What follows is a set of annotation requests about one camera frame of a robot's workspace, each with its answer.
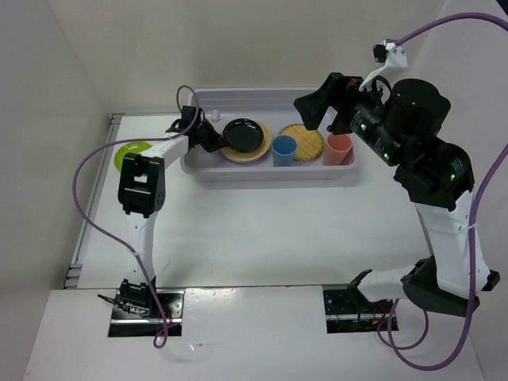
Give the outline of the cream yellow plastic plate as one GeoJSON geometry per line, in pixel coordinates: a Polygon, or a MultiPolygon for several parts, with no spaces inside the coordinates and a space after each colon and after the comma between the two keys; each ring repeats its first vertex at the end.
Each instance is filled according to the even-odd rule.
{"type": "Polygon", "coordinates": [[[260,126],[264,132],[264,140],[263,140],[261,146],[259,146],[258,149],[256,149],[253,152],[250,152],[250,153],[240,153],[240,152],[232,150],[230,147],[226,147],[226,148],[221,149],[221,153],[225,158],[230,157],[230,158],[235,158],[235,159],[239,159],[239,160],[249,160],[249,159],[255,160],[256,158],[264,157],[267,154],[267,152],[271,146],[271,140],[272,140],[271,132],[264,123],[262,123],[261,121],[256,121],[256,122],[258,122],[260,124],[260,126]]]}

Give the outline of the black glossy plate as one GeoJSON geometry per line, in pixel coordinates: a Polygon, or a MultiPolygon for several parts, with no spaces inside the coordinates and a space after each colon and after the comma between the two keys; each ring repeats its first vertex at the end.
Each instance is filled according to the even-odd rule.
{"type": "Polygon", "coordinates": [[[240,153],[250,153],[258,149],[264,140],[260,124],[247,118],[230,121],[222,131],[228,146],[240,153]]]}

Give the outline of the woven bamboo plate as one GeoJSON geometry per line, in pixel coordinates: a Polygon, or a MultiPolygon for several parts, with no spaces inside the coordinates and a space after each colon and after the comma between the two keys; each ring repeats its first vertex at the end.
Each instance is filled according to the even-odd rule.
{"type": "Polygon", "coordinates": [[[325,141],[317,130],[307,130],[304,124],[287,125],[279,131],[280,136],[289,136],[296,140],[297,150],[295,161],[311,161],[317,159],[324,151],[325,141]]]}

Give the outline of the blue plastic cup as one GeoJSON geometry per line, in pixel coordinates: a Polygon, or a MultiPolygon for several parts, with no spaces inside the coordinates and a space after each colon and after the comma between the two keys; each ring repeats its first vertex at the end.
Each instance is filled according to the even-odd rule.
{"type": "Polygon", "coordinates": [[[275,167],[291,167],[298,150],[298,142],[291,136],[279,135],[271,144],[272,161],[275,167]]]}

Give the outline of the salmon pink plastic cup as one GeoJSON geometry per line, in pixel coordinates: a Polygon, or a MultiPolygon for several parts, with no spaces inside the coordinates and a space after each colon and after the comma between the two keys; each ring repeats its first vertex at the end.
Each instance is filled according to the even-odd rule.
{"type": "Polygon", "coordinates": [[[328,135],[323,153],[324,166],[339,166],[352,149],[352,139],[347,134],[328,135]]]}

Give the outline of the purple plastic plate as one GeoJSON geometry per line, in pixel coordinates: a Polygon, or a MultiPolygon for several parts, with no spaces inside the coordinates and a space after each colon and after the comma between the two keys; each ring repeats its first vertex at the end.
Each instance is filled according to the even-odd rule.
{"type": "Polygon", "coordinates": [[[260,158],[256,158],[255,160],[254,159],[239,160],[239,159],[235,159],[235,158],[226,157],[225,160],[230,163],[238,164],[238,165],[242,165],[242,166],[253,166],[253,165],[259,165],[259,164],[263,163],[265,161],[265,158],[260,157],[260,158]]]}

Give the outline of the lime green plate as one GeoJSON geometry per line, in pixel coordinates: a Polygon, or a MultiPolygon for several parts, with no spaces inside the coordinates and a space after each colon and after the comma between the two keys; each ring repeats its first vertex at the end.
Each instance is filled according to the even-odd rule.
{"type": "Polygon", "coordinates": [[[151,147],[152,145],[150,143],[143,140],[135,140],[133,142],[123,144],[114,155],[114,166],[117,171],[121,171],[123,159],[127,153],[139,154],[151,147]]]}

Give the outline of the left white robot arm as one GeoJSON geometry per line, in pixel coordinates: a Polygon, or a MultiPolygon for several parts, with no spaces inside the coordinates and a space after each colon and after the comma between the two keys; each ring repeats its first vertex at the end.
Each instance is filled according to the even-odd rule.
{"type": "Polygon", "coordinates": [[[117,196],[126,215],[133,260],[116,297],[123,310],[143,318],[158,310],[152,251],[156,217],[166,198],[166,169],[196,146],[213,152],[221,144],[204,110],[184,106],[163,140],[140,153],[125,154],[117,196]]]}

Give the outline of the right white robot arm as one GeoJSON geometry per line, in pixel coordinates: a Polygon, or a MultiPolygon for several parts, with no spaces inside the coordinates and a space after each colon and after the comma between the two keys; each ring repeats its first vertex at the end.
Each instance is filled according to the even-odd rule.
{"type": "Polygon", "coordinates": [[[471,160],[438,136],[450,101],[421,79],[389,84],[377,76],[368,90],[360,84],[358,77],[332,73],[315,92],[295,99],[294,107],[308,130],[335,110],[328,127],[333,135],[357,135],[394,168],[431,254],[406,267],[362,271],[348,285],[348,303],[364,312],[375,302],[407,299],[427,312],[465,317],[479,306],[479,292],[491,291],[500,276],[486,265],[471,223],[471,160]]]}

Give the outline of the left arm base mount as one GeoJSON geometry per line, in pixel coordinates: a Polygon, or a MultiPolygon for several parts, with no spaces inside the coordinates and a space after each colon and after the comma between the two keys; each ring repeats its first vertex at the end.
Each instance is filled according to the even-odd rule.
{"type": "MultiPolygon", "coordinates": [[[[168,336],[181,337],[183,330],[183,302],[185,290],[157,290],[167,323],[168,336]]],[[[156,305],[151,311],[135,306],[120,306],[117,302],[119,291],[114,298],[98,294],[98,297],[112,306],[108,337],[154,337],[164,327],[163,318],[156,305]]]]}

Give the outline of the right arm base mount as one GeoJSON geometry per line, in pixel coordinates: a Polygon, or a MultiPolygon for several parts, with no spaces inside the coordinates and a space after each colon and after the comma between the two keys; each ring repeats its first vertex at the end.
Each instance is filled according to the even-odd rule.
{"type": "Polygon", "coordinates": [[[361,294],[351,291],[345,284],[324,287],[322,296],[328,334],[375,332],[387,330],[388,314],[393,302],[369,302],[361,294]]]}

